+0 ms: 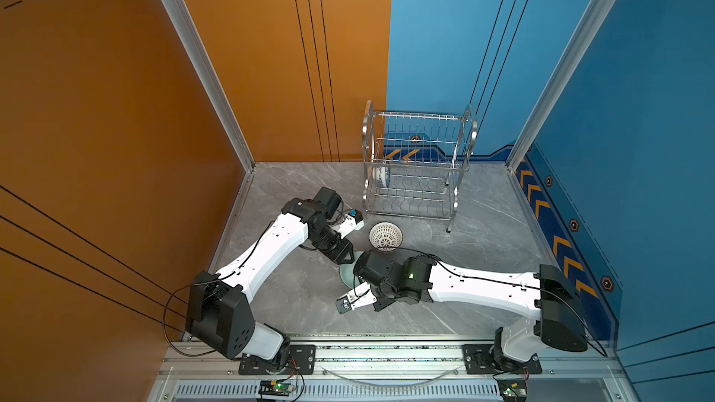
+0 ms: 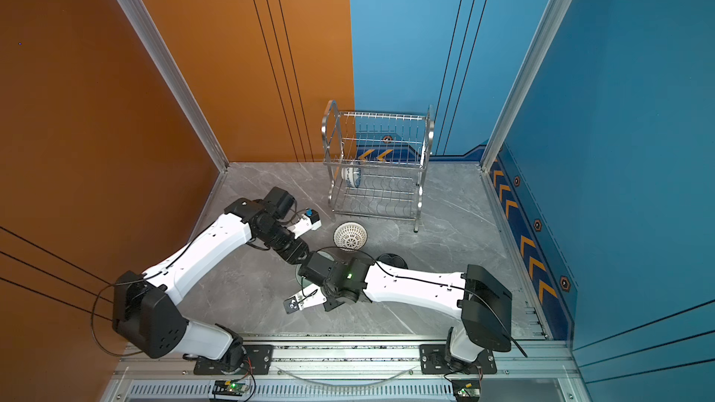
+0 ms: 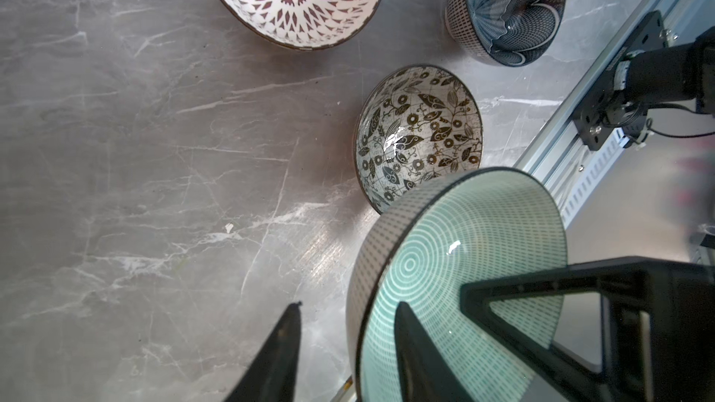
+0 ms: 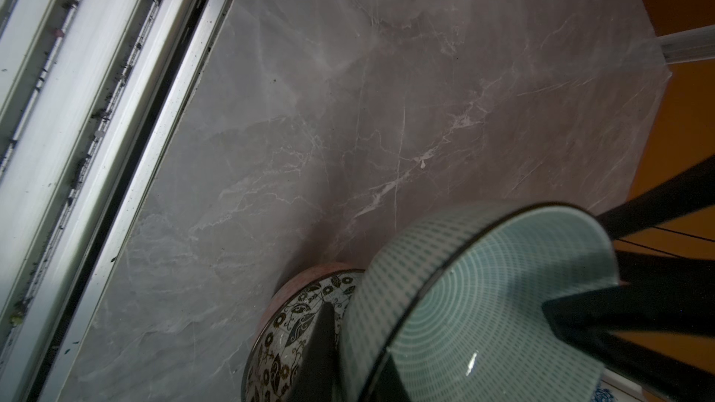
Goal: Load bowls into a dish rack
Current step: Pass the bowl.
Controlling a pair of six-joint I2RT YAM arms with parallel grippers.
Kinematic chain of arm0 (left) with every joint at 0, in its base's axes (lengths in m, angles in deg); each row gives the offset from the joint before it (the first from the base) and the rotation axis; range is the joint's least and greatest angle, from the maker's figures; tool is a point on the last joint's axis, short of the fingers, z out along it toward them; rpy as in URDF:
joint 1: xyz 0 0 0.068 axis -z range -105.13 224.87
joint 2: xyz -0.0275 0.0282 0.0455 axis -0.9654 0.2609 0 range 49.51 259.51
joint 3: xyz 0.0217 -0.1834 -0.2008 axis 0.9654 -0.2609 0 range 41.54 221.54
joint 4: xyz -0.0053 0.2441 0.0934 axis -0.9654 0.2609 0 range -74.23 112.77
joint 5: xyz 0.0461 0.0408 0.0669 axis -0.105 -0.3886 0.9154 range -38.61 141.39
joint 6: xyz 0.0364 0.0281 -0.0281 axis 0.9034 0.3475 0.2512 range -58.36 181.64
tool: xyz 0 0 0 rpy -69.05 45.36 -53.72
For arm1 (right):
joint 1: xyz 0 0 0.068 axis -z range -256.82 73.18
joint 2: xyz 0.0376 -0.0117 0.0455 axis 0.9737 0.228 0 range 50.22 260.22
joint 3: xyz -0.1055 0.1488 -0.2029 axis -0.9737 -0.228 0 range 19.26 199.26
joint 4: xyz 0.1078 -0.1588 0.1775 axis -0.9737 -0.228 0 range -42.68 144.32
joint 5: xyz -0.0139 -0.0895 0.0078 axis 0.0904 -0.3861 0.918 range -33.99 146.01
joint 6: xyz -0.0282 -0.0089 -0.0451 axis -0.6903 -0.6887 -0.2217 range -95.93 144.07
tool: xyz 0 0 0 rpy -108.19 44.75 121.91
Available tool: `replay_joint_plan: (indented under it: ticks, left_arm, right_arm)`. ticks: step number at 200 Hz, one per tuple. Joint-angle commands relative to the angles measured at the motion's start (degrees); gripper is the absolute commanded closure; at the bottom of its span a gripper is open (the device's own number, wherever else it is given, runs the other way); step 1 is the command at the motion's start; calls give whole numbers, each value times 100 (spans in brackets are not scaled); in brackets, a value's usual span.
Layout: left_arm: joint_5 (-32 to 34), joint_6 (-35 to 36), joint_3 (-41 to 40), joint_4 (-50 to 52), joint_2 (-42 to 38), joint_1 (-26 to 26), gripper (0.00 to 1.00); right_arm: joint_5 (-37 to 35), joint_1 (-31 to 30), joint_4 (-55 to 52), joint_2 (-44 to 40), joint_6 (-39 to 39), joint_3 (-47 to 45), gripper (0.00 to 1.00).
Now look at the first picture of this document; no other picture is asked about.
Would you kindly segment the pale green ribbed bowl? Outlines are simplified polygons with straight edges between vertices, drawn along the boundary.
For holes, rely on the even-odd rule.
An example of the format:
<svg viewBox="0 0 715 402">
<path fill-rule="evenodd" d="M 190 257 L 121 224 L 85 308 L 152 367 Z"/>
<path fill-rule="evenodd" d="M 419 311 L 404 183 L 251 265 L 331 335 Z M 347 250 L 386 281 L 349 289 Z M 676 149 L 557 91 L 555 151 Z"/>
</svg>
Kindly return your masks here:
<svg viewBox="0 0 715 402">
<path fill-rule="evenodd" d="M 349 290 L 361 284 L 361 279 L 354 274 L 354 267 L 355 264 L 341 264 L 339 266 L 340 279 Z"/>
</svg>

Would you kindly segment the blue floral white bowl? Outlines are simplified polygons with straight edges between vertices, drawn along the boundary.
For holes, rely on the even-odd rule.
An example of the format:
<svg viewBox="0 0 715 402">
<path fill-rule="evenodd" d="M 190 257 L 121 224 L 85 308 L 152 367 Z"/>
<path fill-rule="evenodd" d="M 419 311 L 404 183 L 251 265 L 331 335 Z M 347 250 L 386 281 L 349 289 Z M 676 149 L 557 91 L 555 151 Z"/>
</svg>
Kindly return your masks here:
<svg viewBox="0 0 715 402">
<path fill-rule="evenodd" d="M 379 166 L 374 169 L 374 180 L 379 187 L 389 188 L 390 169 L 386 166 Z"/>
</svg>

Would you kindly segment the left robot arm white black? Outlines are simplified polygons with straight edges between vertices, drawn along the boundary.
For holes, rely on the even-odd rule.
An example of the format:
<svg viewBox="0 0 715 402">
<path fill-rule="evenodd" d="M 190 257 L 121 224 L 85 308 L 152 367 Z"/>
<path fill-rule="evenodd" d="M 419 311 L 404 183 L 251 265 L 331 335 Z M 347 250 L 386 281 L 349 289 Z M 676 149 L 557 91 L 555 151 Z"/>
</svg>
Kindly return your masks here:
<svg viewBox="0 0 715 402">
<path fill-rule="evenodd" d="M 275 221 L 236 260 L 215 273 L 201 272 L 189 286 L 185 330 L 228 359 L 245 355 L 279 371 L 288 365 L 290 337 L 255 320 L 251 302 L 266 279 L 305 242 L 334 264 L 351 264 L 347 236 L 364 226 L 359 210 L 333 216 L 343 199 L 322 187 L 311 199 L 287 202 Z"/>
</svg>

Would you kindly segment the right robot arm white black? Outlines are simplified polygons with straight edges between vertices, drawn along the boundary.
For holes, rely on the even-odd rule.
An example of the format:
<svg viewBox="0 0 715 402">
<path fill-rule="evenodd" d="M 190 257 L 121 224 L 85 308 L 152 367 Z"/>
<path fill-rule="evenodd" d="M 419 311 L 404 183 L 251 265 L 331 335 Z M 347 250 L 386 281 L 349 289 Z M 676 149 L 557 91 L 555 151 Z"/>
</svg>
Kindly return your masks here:
<svg viewBox="0 0 715 402">
<path fill-rule="evenodd" d="M 495 331 L 486 352 L 499 372 L 522 370 L 547 347 L 583 353 L 590 347 L 578 291 L 559 268 L 542 264 L 536 272 L 495 273 L 467 269 L 422 253 L 395 262 L 371 252 L 353 267 L 356 283 L 336 302 L 342 314 L 393 303 L 467 303 L 518 316 Z"/>
</svg>

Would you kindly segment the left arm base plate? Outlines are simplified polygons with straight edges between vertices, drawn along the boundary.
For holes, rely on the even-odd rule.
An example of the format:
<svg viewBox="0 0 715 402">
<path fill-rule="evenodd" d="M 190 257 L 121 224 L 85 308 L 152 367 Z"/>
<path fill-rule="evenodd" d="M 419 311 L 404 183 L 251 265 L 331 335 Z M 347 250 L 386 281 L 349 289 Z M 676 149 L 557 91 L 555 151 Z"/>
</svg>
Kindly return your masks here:
<svg viewBox="0 0 715 402">
<path fill-rule="evenodd" d="M 288 376 L 294 371 L 303 375 L 314 373 L 316 346 L 314 344 L 292 345 L 284 366 L 276 365 L 260 357 L 249 355 L 240 360 L 238 374 L 241 376 L 279 375 Z"/>
</svg>

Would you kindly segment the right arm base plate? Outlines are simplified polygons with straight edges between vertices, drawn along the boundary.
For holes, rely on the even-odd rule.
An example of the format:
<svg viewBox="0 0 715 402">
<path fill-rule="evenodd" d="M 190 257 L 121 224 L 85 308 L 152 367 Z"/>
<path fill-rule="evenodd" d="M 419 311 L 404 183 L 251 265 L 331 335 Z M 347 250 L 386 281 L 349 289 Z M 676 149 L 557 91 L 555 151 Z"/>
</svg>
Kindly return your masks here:
<svg viewBox="0 0 715 402">
<path fill-rule="evenodd" d="M 516 373 L 538 375 L 543 372 L 537 355 L 524 363 L 505 359 L 500 364 L 493 358 L 492 344 L 465 344 L 462 346 L 463 361 L 469 375 Z"/>
</svg>

